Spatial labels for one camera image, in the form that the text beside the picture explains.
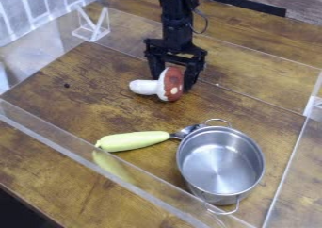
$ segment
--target stainless steel pot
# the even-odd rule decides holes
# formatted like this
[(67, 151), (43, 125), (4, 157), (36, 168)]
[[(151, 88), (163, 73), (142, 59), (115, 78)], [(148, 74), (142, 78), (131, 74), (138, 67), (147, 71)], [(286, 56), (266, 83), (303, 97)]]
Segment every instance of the stainless steel pot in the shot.
[[(222, 121), (225, 126), (208, 126)], [(176, 162), (187, 186), (204, 200), (208, 211), (234, 213), (265, 174), (265, 156), (254, 140), (222, 119), (211, 119), (190, 133), (179, 146)], [(217, 212), (208, 204), (237, 204), (234, 210)]]

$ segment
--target toy mushroom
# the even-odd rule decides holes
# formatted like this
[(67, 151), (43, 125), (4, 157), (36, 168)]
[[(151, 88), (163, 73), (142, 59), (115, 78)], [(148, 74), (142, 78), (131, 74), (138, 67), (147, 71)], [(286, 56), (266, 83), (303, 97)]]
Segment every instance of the toy mushroom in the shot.
[(159, 80), (135, 80), (130, 89), (140, 95), (156, 94), (163, 101), (174, 102), (183, 95), (183, 73), (178, 67), (167, 67)]

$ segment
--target wooden table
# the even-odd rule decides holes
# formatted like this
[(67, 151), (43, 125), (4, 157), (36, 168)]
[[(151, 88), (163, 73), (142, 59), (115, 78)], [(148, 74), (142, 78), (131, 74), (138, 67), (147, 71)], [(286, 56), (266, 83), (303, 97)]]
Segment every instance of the wooden table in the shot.
[[(143, 16), (146, 19), (139, 19), (143, 23), (154, 20), (159, 12), (155, 5), (156, 0), (111, 2), (114, 8)], [(306, 48), (311, 31), (318, 33), (322, 29), (206, 2), (206, 11), (213, 11), (211, 8), (218, 13), (211, 15), (211, 22), (222, 20), (227, 26), (210, 26), (208, 37), (196, 37), (196, 43), (208, 50), (208, 67), (178, 102), (163, 103), (155, 96), (134, 94), (127, 85), (134, 79), (150, 78), (146, 62), (96, 43), (79, 45), (1, 98), (92, 143), (107, 134), (142, 130), (172, 132), (210, 118), (231, 121), (233, 126), (255, 139), (267, 161), (265, 178), (243, 200), (237, 214), (258, 227), (265, 221), (287, 166), (305, 121), (301, 112), (321, 72), (318, 67), (310, 66), (321, 58), (315, 55), (322, 49), (321, 43), (311, 47), (315, 52)], [(96, 9), (98, 4), (88, 6), (94, 16)], [(250, 28), (233, 17), (227, 21), (227, 16), (235, 12), (239, 19), (249, 15), (266, 22)], [(123, 35), (127, 35), (123, 21), (126, 16), (120, 14), (116, 24), (123, 26)], [(295, 26), (295, 33), (302, 29), (302, 35), (291, 32), (281, 39), (281, 24)], [(142, 31), (152, 33), (148, 24), (142, 26)], [(266, 38), (271, 38), (271, 44), (263, 41), (265, 31), (270, 31)], [(225, 34), (221, 36), (225, 41), (214, 39), (217, 33), (230, 33), (238, 44), (282, 58), (226, 43), (233, 40)], [(306, 65), (286, 60), (286, 57), (291, 58), (290, 42), (301, 50), (293, 59)], [(4, 134), (0, 137), (1, 184), (59, 224), (68, 227), (191, 225), (7, 124), (0, 123), (0, 129)], [(176, 147), (178, 141), (170, 140), (144, 149), (116, 153), (116, 156), (186, 189), (176, 169)]]

